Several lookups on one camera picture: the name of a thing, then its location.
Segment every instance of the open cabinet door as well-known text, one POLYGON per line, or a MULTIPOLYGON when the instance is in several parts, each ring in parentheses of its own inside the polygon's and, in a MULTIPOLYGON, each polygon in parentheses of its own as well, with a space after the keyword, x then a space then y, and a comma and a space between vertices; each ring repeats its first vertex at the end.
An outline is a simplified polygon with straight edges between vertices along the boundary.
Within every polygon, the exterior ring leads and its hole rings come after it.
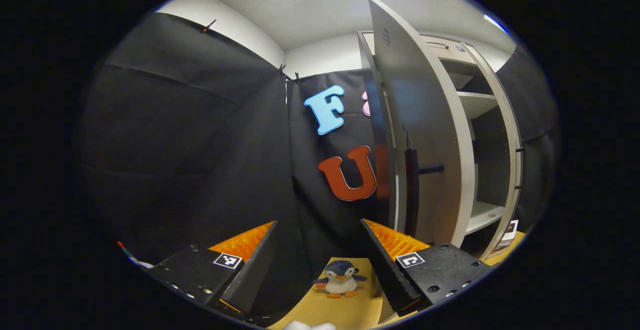
POLYGON ((385 92, 382 88, 380 72, 371 53, 370 44, 363 32, 358 32, 358 46, 362 65, 363 78, 366 89, 366 101, 371 117, 371 128, 374 140, 375 156, 375 189, 377 218, 385 225, 397 232, 405 231, 405 210, 398 208, 400 200, 398 191, 398 176, 396 164, 396 150, 394 148, 394 134, 391 126, 391 114, 385 92))
POLYGON ((514 211, 518 203, 520 196, 520 187, 522 186, 522 152, 523 150, 521 134, 518 127, 518 122, 514 114, 514 108, 509 100, 509 97, 505 93, 505 89, 500 80, 496 76, 496 73, 491 69, 491 66, 480 55, 478 50, 473 46, 469 46, 466 43, 462 43, 462 47, 466 50, 467 54, 471 56, 473 61, 477 64, 483 77, 491 87, 491 91, 495 96, 496 102, 500 109, 500 115, 504 122, 505 135, 507 137, 508 151, 503 154, 505 162, 508 162, 509 177, 508 187, 506 191, 506 200, 504 204, 503 215, 498 223, 498 226, 485 250, 480 255, 480 260, 485 260, 489 254, 498 246, 500 240, 502 240, 507 227, 509 226, 512 218, 514 217, 514 211))
POLYGON ((420 34, 380 0, 369 0, 369 5, 375 65, 390 118, 398 223, 414 226, 410 235, 420 241, 459 247, 475 189, 471 131, 462 102, 420 34), (416 173, 437 164, 441 172, 416 173), (408 199, 410 194, 418 194, 419 202, 408 199))

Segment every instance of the white ceiling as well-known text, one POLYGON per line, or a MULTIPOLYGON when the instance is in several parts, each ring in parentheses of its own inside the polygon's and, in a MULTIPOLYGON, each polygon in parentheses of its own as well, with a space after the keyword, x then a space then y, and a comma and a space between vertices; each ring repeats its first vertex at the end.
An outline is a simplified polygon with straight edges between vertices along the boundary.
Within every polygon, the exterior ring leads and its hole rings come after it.
MULTIPOLYGON (((371 30, 368 0, 220 0, 258 25, 283 50, 371 30)), ((380 0, 419 32, 450 34, 505 52, 514 41, 466 0, 380 0)))

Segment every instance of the black curtain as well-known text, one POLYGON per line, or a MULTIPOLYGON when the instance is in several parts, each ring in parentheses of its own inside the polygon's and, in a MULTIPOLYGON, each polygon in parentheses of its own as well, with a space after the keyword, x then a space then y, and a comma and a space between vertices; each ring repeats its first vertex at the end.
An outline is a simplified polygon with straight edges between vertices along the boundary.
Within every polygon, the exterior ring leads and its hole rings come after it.
POLYGON ((496 72, 511 102, 524 147, 523 188, 515 218, 528 232, 547 207, 560 157, 558 107, 547 77, 531 54, 517 48, 496 72))
POLYGON ((261 313, 286 312, 313 279, 277 73, 221 34, 153 13, 98 66, 75 142, 87 211, 141 261, 278 220, 261 313))
POLYGON ((376 194, 355 201, 337 198, 318 164, 331 157, 341 157, 341 169, 351 188, 362 185, 356 164, 347 153, 358 146, 368 146, 369 162, 375 171, 371 118, 362 111, 365 100, 364 70, 346 70, 313 75, 300 82, 286 83, 288 128, 295 197, 299 201, 302 238, 309 251, 314 276, 322 273, 331 257, 366 257, 359 241, 360 219, 377 219, 376 194), (344 88, 340 96, 343 125, 318 135, 318 121, 313 110, 304 105, 307 98, 338 85, 344 88))

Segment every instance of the red letter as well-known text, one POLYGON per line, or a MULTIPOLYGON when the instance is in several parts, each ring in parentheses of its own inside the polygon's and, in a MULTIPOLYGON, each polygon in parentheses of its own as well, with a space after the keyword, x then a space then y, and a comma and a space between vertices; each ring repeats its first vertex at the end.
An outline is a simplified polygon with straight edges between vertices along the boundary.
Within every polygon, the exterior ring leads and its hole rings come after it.
POLYGON ((324 173, 333 195, 338 199, 345 201, 362 200, 370 197, 376 191, 376 177, 367 157, 369 152, 369 146, 358 146, 347 153, 347 157, 356 163, 362 177, 362 186, 359 188, 350 188, 347 185, 345 175, 340 169, 343 159, 339 156, 329 157, 329 159, 323 160, 318 164, 318 169, 324 173))

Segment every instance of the white shelf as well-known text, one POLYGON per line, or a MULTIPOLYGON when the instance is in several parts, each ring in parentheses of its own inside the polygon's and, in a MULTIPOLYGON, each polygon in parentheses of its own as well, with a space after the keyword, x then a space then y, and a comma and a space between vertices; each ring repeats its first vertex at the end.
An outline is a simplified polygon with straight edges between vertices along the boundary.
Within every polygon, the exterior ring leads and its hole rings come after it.
POLYGON ((498 106, 498 100, 494 95, 465 91, 458 91, 457 95, 460 97, 460 102, 462 102, 466 118, 469 120, 475 119, 498 106))
POLYGON ((469 84, 469 82, 474 78, 471 75, 453 74, 451 72, 448 74, 448 77, 451 78, 453 86, 457 91, 460 91, 460 89, 463 89, 465 86, 467 86, 467 84, 469 84))
POLYGON ((471 218, 469 219, 469 225, 466 226, 465 235, 477 232, 478 230, 495 223, 503 217, 504 213, 505 208, 502 206, 474 201, 473 209, 471 210, 471 218))

